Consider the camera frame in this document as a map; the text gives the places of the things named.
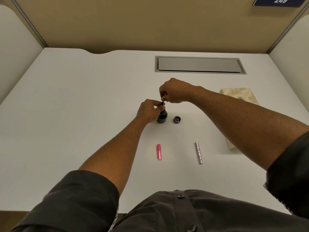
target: beige box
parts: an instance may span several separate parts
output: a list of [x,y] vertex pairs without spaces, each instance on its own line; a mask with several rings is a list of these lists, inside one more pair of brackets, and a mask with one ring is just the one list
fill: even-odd
[[[259,105],[250,88],[224,88],[220,89],[219,93]],[[229,150],[235,148],[235,146],[227,138],[225,139]]]

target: pink pen cap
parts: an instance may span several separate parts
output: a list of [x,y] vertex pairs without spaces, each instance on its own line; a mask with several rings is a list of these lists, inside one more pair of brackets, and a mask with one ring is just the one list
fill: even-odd
[[157,144],[157,159],[162,160],[161,145]]

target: person's left arm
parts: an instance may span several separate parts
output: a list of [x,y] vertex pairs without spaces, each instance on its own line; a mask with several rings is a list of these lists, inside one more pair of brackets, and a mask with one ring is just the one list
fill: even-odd
[[141,133],[164,109],[159,101],[143,102],[134,120],[79,170],[64,176],[13,232],[108,231],[128,181]]

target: black shirt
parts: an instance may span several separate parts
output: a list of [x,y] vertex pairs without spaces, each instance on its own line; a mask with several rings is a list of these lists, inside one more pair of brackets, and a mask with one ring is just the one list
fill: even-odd
[[[309,132],[269,167],[265,187],[293,215],[206,191],[160,191],[126,214],[117,231],[309,231]],[[105,177],[68,173],[13,232],[103,232],[117,213],[119,193]]]

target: forearm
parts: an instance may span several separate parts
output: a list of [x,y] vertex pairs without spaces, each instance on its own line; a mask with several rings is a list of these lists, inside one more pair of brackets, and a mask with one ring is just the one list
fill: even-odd
[[194,87],[189,102],[199,107],[249,159],[264,169],[309,126],[291,117],[215,93],[203,87]]
[[147,122],[136,117],[117,136],[89,157],[79,170],[98,173],[109,179],[121,195],[130,175],[141,133]]

